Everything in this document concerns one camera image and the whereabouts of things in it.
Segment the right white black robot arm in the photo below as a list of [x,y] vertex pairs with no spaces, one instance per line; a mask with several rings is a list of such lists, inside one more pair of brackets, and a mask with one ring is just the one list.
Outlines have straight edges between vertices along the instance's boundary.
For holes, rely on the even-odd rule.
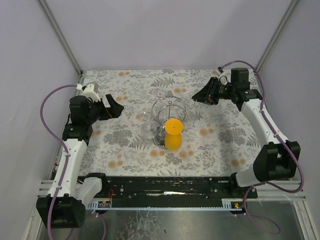
[[298,142],[290,141],[276,126],[264,106],[263,97],[251,88],[250,72],[237,67],[230,71],[230,78],[223,83],[219,77],[211,77],[208,83],[192,100],[207,105],[217,105],[220,100],[230,100],[247,118],[261,150],[252,167],[232,175],[236,185],[249,187],[274,180],[285,180],[295,176],[301,152]]

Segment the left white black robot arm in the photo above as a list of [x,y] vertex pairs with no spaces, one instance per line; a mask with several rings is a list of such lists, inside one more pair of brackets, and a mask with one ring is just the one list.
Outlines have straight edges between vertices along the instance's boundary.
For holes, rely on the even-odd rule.
[[106,99],[109,107],[85,95],[69,100],[70,114],[62,134],[63,151],[58,170],[47,195],[36,202],[36,209],[48,230],[81,228],[86,208],[103,189],[104,173],[86,177],[80,186],[77,183],[93,124],[119,118],[124,110],[111,94],[107,94]]

